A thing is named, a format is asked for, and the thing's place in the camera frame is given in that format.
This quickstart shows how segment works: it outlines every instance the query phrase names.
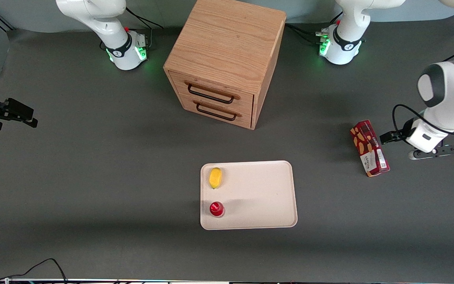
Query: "drawer handle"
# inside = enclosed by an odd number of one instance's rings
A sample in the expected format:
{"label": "drawer handle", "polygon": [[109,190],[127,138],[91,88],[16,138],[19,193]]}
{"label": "drawer handle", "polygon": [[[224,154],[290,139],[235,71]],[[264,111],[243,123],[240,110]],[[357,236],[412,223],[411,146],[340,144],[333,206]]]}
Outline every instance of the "drawer handle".
{"label": "drawer handle", "polygon": [[201,110],[199,108],[201,106],[201,104],[200,103],[196,103],[196,104],[197,104],[196,109],[197,109],[198,112],[202,112],[202,113],[205,113],[207,115],[213,115],[214,117],[225,119],[227,121],[234,121],[236,119],[237,115],[235,113],[232,113],[232,115],[234,115],[234,117],[226,117],[226,116],[219,115],[219,114],[216,114],[216,113],[212,113],[212,112],[209,112],[209,111]]}
{"label": "drawer handle", "polygon": [[212,97],[210,95],[206,95],[206,94],[203,94],[203,93],[200,93],[200,92],[193,91],[193,90],[191,90],[191,88],[192,88],[192,84],[189,84],[189,87],[188,87],[189,93],[191,93],[193,95],[198,95],[200,97],[205,97],[207,99],[212,99],[213,101],[216,101],[216,102],[219,102],[219,103],[222,103],[222,104],[232,104],[232,102],[234,102],[234,96],[233,95],[231,96],[231,99],[226,101],[225,99],[218,99],[218,98]]}

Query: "green led light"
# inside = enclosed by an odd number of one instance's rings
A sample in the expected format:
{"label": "green led light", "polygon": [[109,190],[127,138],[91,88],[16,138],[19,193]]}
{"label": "green led light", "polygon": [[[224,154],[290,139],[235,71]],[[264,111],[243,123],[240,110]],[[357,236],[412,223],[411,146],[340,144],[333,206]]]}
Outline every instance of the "green led light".
{"label": "green led light", "polygon": [[358,54],[358,50],[360,50],[360,45],[362,44],[362,40],[358,42],[358,48],[357,51],[355,51],[355,56]]}
{"label": "green led light", "polygon": [[139,59],[141,61],[144,61],[146,59],[146,49],[143,47],[134,47],[134,50],[136,50],[136,53],[139,56]]}
{"label": "green led light", "polygon": [[330,45],[330,39],[327,39],[324,43],[322,43],[322,47],[320,47],[321,55],[325,56],[325,54],[327,54],[329,45]]}
{"label": "green led light", "polygon": [[110,61],[113,62],[112,55],[110,54],[110,52],[108,51],[108,49],[106,49],[106,53],[108,53],[108,56],[110,57]]}

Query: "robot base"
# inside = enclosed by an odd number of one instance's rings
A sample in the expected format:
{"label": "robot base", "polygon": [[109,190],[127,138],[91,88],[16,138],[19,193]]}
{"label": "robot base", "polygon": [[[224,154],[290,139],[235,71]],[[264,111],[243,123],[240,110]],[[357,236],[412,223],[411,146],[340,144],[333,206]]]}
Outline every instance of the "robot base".
{"label": "robot base", "polygon": [[145,35],[138,34],[135,31],[129,31],[128,35],[132,38],[132,44],[122,57],[112,56],[106,50],[110,56],[110,60],[121,70],[132,70],[138,67],[148,56]]}
{"label": "robot base", "polygon": [[334,38],[330,36],[336,27],[337,24],[333,24],[329,27],[323,28],[321,32],[316,33],[316,35],[320,37],[320,51],[318,54],[325,57],[328,61],[330,61],[330,63],[344,65],[349,63],[353,57],[358,54],[358,49],[362,42],[360,41],[355,46],[351,45],[353,47],[351,50],[343,50],[341,45],[336,43]]}

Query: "gray wall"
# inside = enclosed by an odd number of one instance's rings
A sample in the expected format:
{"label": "gray wall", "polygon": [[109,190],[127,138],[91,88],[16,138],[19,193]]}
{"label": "gray wall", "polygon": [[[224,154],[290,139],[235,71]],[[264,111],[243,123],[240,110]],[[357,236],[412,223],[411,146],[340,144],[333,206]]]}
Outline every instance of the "gray wall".
{"label": "gray wall", "polygon": [[[135,13],[164,26],[182,26],[196,0],[127,0]],[[321,23],[340,11],[334,0],[243,0],[286,11],[290,23]],[[61,14],[55,0],[0,0],[0,14],[15,27],[39,32],[86,30],[81,23]],[[372,10],[374,22],[436,20],[454,15],[454,9],[438,0],[407,0],[401,7]],[[130,14],[122,24],[139,28]]]}

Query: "drawer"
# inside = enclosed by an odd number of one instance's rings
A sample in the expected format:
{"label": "drawer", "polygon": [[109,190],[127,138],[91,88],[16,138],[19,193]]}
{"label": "drawer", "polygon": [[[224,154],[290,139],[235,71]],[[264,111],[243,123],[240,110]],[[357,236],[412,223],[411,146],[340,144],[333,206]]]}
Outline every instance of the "drawer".
{"label": "drawer", "polygon": [[169,75],[180,94],[189,95],[194,99],[200,99],[202,102],[233,112],[240,111],[250,115],[252,113],[253,95],[220,89],[211,83],[175,72],[169,72]]}
{"label": "drawer", "polygon": [[207,99],[192,97],[191,95],[178,94],[184,109],[218,119],[223,122],[235,124],[244,128],[251,128],[251,113],[247,114],[240,111],[233,111],[228,108],[211,104]]}

